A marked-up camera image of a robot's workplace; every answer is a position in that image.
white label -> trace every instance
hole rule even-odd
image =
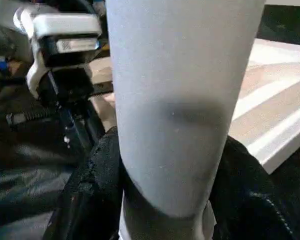
[[[96,38],[61,39],[56,42],[58,52],[61,54],[92,51],[96,50],[98,46]]]

